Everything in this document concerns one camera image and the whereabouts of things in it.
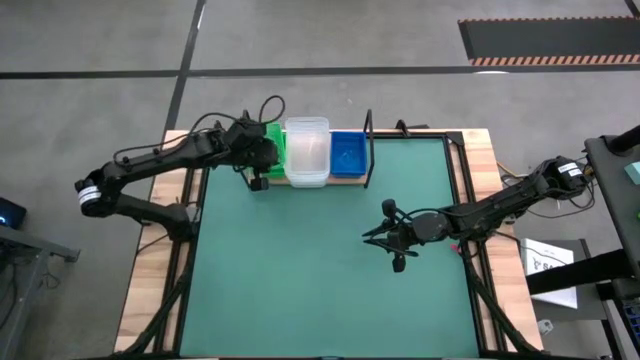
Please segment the grey metal side table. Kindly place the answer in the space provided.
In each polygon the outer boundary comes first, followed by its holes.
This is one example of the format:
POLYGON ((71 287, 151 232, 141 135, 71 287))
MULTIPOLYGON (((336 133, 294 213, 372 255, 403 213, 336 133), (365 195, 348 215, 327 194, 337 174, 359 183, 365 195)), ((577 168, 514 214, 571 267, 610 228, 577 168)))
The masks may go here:
POLYGON ((46 284, 52 256, 76 262, 80 251, 0 226, 0 360, 12 360, 27 318, 46 284))

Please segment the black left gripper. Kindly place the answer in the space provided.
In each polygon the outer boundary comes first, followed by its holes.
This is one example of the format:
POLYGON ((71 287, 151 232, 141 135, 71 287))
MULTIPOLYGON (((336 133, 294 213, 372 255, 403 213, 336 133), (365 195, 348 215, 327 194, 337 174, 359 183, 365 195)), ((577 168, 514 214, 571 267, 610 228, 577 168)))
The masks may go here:
POLYGON ((263 174, 279 164, 279 152, 276 143, 266 137, 266 126, 253 121, 241 120, 234 124, 238 131, 232 142, 232 149, 239 154, 232 166, 245 180, 251 191, 263 191, 269 188, 269 181, 263 174))

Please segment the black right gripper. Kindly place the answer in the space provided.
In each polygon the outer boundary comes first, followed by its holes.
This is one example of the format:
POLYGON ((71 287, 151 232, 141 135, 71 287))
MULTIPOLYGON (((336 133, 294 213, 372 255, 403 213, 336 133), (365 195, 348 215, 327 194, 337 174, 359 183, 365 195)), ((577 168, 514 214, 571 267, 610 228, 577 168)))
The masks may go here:
POLYGON ((386 217, 385 222, 365 232, 365 235, 386 233, 385 238, 382 242, 377 239, 363 242, 392 253, 392 268, 395 273, 405 270, 407 257, 418 257, 418 253, 412 250, 413 246, 424 246, 447 237, 449 223, 444 214, 425 211, 412 216, 401 211, 393 199, 382 202, 382 212, 386 217))

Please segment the wooden shelf with black frame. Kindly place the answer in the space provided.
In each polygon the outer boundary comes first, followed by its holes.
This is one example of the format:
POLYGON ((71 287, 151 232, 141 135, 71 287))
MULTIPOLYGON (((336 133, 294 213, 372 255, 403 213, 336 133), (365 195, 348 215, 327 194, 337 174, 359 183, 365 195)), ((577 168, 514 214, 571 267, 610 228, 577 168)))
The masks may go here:
POLYGON ((367 157, 367 169, 363 176, 358 178, 339 178, 334 177, 329 173, 326 179, 321 179, 319 175, 310 175, 308 178, 303 177, 300 181, 296 180, 292 182, 290 178, 288 178, 285 174, 282 178, 270 178, 266 175, 270 185, 290 185, 292 187, 299 188, 317 188, 325 185, 362 185, 364 188, 368 187, 370 177, 373 173, 375 166, 375 147, 374 147, 374 139, 375 139, 375 131, 373 127, 373 114, 372 110, 368 109, 365 117, 364 130, 363 131, 347 131, 347 130, 332 130, 333 132, 364 132, 366 135, 366 157, 367 157))

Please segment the black hazard-striped floor mat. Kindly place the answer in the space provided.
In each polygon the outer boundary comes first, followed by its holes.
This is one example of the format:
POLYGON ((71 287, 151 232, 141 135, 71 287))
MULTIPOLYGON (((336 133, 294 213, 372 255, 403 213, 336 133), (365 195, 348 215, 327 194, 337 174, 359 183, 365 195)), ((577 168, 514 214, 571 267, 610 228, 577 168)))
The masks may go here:
POLYGON ((640 65, 640 18, 463 19, 473 66, 640 65))

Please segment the green plastic basket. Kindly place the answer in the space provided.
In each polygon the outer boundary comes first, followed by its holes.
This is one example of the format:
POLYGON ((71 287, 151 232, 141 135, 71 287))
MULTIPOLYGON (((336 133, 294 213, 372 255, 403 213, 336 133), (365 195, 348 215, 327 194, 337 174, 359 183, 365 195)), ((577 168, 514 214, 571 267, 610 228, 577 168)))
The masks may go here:
POLYGON ((266 126, 266 137, 273 141, 277 148, 278 163, 272 166, 267 173, 270 178, 282 178, 285 176, 284 164, 286 160, 285 134, 279 123, 270 123, 266 126))

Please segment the black device with blue light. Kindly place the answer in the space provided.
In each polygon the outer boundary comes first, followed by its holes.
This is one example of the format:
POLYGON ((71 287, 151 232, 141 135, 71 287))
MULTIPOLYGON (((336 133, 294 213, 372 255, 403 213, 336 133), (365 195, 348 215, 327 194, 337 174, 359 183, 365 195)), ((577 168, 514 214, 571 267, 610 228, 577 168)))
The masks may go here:
POLYGON ((6 198, 0 197, 0 226, 19 229, 26 218, 27 210, 6 198))

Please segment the blue plastic basket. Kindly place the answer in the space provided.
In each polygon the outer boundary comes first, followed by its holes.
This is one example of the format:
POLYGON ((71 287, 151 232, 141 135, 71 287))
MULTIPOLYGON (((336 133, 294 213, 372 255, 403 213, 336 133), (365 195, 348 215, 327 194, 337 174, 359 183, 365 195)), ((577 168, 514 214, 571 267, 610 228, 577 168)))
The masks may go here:
POLYGON ((364 132, 333 132, 330 173, 339 178, 358 178, 367 169, 364 132))

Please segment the black aluminium rig frame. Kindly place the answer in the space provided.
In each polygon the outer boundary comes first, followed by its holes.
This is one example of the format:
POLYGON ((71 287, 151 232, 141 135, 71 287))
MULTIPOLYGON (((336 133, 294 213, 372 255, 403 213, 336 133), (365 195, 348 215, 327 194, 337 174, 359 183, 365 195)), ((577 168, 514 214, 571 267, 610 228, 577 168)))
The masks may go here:
MULTIPOLYGON (((454 193, 463 202, 484 199, 500 190, 499 166, 486 129, 411 129, 410 137, 443 135, 456 177, 454 193)), ((203 201, 204 170, 173 170, 153 181, 150 199, 167 205, 176 199, 193 205, 203 201)), ((139 337, 159 309, 162 298, 184 272, 194 245, 175 245, 160 239, 161 229, 150 225, 142 229, 139 246, 145 250, 135 257, 123 314, 114 350, 123 351, 139 337)), ((543 348, 533 303, 526 287, 520 245, 510 225, 502 225, 474 260, 478 274, 492 287, 496 301, 514 327, 534 347, 543 348)))

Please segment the white cardboard box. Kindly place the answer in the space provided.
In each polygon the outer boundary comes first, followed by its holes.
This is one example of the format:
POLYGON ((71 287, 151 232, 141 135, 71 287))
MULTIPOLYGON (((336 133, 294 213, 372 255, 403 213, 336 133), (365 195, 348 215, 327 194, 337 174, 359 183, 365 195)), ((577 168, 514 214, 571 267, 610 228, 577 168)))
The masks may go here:
MULTIPOLYGON (((523 251, 524 270, 527 275, 573 264, 576 260, 573 250, 529 238, 525 238, 521 242, 521 250, 523 251)), ((575 287, 535 294, 531 298, 565 308, 578 308, 575 287)))

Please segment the black equipment cart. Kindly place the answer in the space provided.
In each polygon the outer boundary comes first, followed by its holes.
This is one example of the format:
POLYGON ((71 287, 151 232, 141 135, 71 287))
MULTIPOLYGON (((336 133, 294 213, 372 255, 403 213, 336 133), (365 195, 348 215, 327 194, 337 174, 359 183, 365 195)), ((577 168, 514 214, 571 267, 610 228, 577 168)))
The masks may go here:
POLYGON ((584 145, 622 247, 527 276, 532 295, 615 279, 640 286, 640 183, 626 172, 640 162, 640 125, 584 145))

